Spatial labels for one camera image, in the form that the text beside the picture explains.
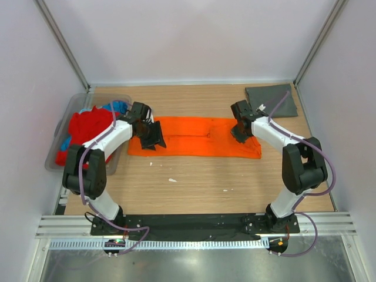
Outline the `right aluminium frame post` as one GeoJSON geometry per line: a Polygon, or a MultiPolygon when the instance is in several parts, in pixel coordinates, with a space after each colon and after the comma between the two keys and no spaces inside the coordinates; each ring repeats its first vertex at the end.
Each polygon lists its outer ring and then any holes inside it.
{"type": "Polygon", "coordinates": [[[330,34],[332,28],[334,27],[347,3],[347,0],[336,0],[334,2],[333,7],[330,9],[329,14],[327,15],[317,37],[315,38],[307,56],[305,57],[302,66],[300,67],[295,79],[293,80],[293,84],[296,89],[298,88],[300,82],[303,80],[306,72],[311,66],[314,58],[317,56],[319,50],[323,46],[325,40],[330,34]]]}

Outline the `orange t shirt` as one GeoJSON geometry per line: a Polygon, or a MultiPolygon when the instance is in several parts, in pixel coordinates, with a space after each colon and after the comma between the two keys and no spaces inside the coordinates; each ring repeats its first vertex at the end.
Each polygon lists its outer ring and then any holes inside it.
{"type": "Polygon", "coordinates": [[[200,156],[243,157],[259,159],[261,144],[255,137],[239,143],[230,133],[235,119],[218,117],[173,117],[156,119],[161,123],[166,148],[142,149],[139,139],[129,141],[127,153],[132,156],[200,156]]]}

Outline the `left aluminium frame post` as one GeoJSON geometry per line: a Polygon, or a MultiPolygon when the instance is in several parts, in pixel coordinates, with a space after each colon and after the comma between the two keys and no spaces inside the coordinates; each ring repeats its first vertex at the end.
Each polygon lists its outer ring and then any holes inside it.
{"type": "Polygon", "coordinates": [[[57,41],[59,47],[61,48],[65,58],[68,60],[73,72],[77,76],[81,85],[83,86],[86,93],[90,92],[90,84],[88,83],[84,73],[82,72],[74,54],[72,53],[67,41],[64,38],[58,24],[56,23],[50,9],[48,8],[44,0],[34,0],[36,7],[39,9],[43,19],[45,20],[47,26],[49,27],[53,37],[57,41]]]}

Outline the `blue t shirt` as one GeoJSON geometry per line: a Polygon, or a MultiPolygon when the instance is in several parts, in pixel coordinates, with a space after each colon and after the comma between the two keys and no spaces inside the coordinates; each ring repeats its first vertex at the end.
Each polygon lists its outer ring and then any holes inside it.
{"type": "Polygon", "coordinates": [[[125,114],[126,111],[130,109],[129,105],[122,100],[114,100],[112,102],[111,108],[113,108],[116,116],[119,114],[125,114]]]}

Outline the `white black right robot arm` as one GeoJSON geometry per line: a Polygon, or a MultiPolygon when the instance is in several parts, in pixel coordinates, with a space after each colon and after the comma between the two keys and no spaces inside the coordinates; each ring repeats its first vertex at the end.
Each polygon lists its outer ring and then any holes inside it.
{"type": "Polygon", "coordinates": [[[264,219],[267,230],[277,233],[291,221],[303,197],[327,180],[321,143],[315,137],[304,138],[276,124],[264,112],[263,105],[253,110],[246,100],[241,100],[231,105],[231,111],[237,120],[231,134],[239,143],[257,137],[282,155],[284,188],[266,207],[264,219]]]}

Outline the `clear plastic bin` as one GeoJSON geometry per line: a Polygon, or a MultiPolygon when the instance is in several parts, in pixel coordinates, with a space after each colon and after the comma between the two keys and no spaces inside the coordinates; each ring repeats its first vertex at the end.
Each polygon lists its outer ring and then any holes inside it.
{"type": "Polygon", "coordinates": [[[58,165],[55,160],[62,145],[70,137],[68,127],[72,116],[83,110],[91,110],[94,106],[100,108],[114,100],[122,100],[126,102],[129,105],[129,108],[133,103],[130,96],[119,93],[80,93],[71,97],[65,113],[55,129],[53,142],[45,160],[45,169],[47,171],[63,172],[63,166],[58,165]]]}

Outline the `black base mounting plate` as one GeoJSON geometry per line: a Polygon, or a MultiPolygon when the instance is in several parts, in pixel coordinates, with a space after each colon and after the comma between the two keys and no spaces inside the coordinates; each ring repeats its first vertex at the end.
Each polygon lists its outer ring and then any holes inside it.
{"type": "Polygon", "coordinates": [[[298,234],[296,216],[272,226],[263,213],[128,214],[123,227],[148,226],[147,241],[246,241],[263,234],[298,234]]]}

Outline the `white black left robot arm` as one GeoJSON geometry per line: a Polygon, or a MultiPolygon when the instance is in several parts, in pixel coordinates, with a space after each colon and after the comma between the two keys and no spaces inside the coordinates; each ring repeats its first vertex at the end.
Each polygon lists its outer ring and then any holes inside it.
{"type": "Polygon", "coordinates": [[[82,145],[70,145],[63,171],[62,186],[80,196],[84,205],[104,221],[104,228],[112,235],[122,231],[141,231],[143,227],[129,229],[120,205],[114,202],[106,190],[106,159],[120,145],[134,137],[140,140],[143,150],[166,148],[162,127],[155,121],[152,108],[134,102],[124,115],[115,115],[111,109],[110,125],[90,141],[82,145]]]}

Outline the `red t shirt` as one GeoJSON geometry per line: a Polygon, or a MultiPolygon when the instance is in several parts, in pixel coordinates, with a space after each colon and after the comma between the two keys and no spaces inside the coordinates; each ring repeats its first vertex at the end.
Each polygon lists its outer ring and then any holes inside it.
{"type": "Polygon", "coordinates": [[[55,164],[64,166],[68,155],[68,148],[72,144],[82,145],[105,131],[113,123],[112,108],[110,103],[91,110],[74,113],[68,124],[68,136],[55,157],[55,164]]]}

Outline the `aluminium frame post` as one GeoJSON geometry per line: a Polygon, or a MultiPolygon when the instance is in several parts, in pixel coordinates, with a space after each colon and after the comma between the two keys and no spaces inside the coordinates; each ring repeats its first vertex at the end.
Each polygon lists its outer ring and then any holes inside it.
{"type": "Polygon", "coordinates": [[[293,80],[293,84],[296,89],[298,88],[300,82],[303,80],[306,72],[311,66],[314,58],[317,56],[319,50],[323,46],[325,40],[330,34],[332,28],[334,27],[347,3],[347,0],[336,0],[334,2],[333,7],[330,9],[329,14],[327,15],[317,37],[315,38],[307,56],[305,57],[302,66],[300,67],[295,79],[293,80]]]}
{"type": "Polygon", "coordinates": [[[47,26],[49,27],[53,37],[57,41],[59,47],[61,48],[65,58],[68,60],[73,72],[77,76],[81,85],[83,86],[86,93],[90,92],[90,84],[88,83],[84,73],[82,72],[74,54],[72,53],[67,41],[64,38],[58,24],[56,23],[50,9],[48,8],[44,0],[34,0],[36,7],[39,9],[43,19],[45,20],[47,26]]]}

